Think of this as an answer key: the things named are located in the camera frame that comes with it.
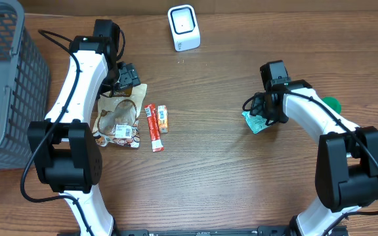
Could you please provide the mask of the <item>white brown snack bag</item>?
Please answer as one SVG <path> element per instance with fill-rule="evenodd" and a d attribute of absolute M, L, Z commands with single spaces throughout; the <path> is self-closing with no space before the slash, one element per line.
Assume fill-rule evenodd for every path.
<path fill-rule="evenodd" d="M 138 117 L 147 88 L 146 84 L 140 84 L 116 92 L 112 97 L 100 97 L 97 102 L 98 116 L 93 125 L 93 136 L 99 146 L 140 146 Z"/>

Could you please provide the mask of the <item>teal orange soup packet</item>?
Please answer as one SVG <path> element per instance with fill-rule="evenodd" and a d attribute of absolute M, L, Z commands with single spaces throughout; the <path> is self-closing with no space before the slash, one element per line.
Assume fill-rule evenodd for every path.
<path fill-rule="evenodd" d="M 253 134 L 258 134 L 260 131 L 268 128 L 268 125 L 266 125 L 266 119 L 260 115 L 252 116 L 248 111 L 243 111 L 242 115 Z"/>

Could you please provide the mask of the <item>green white cup container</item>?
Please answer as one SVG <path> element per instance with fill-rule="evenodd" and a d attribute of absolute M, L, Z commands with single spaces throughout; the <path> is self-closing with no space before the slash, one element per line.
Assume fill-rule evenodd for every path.
<path fill-rule="evenodd" d="M 331 109 L 333 109 L 336 113 L 340 114 L 342 111 L 341 103 L 334 97 L 324 97 L 322 101 L 327 104 Z"/>

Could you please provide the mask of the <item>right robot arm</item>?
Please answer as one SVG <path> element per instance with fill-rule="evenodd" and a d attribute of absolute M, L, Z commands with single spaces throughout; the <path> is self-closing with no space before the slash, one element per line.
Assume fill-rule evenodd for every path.
<path fill-rule="evenodd" d="M 378 215 L 378 130 L 348 121 L 305 80 L 292 80 L 281 60 L 260 68 L 263 92 L 243 104 L 248 123 L 265 127 L 294 120 L 317 143 L 317 197 L 287 226 L 261 226 L 262 235 L 347 235 L 351 216 Z"/>

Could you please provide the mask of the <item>orange Kleenex tissue pack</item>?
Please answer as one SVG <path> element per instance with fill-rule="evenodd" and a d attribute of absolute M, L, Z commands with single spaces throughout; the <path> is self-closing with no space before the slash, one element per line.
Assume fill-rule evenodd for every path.
<path fill-rule="evenodd" d="M 165 105 L 160 105 L 157 107 L 157 123 L 159 131 L 162 134 L 169 132 L 168 110 Z"/>

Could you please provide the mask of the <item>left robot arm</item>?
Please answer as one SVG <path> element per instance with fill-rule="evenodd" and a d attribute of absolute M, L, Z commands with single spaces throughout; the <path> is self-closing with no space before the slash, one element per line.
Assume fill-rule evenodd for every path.
<path fill-rule="evenodd" d="M 91 113 L 102 96 L 111 98 L 140 84 L 130 64 L 121 61 L 125 36 L 112 20 L 98 19 L 91 36 L 77 36 L 64 50 L 70 66 L 58 98 L 43 121 L 32 121 L 28 142 L 32 156 L 24 169 L 20 191 L 25 199 L 25 181 L 35 166 L 41 183 L 55 192 L 41 202 L 65 200 L 77 223 L 79 235 L 118 235 L 98 183 L 102 155 L 90 130 Z"/>

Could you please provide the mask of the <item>red snack packet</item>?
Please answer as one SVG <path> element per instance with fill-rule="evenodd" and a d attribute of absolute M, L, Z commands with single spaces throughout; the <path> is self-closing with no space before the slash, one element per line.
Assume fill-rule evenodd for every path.
<path fill-rule="evenodd" d="M 163 151 L 164 147 L 163 147 L 163 144 L 161 143 L 155 105 L 148 104 L 147 106 L 144 107 L 144 110 L 146 112 L 148 126 L 150 129 L 152 151 L 153 152 Z"/>

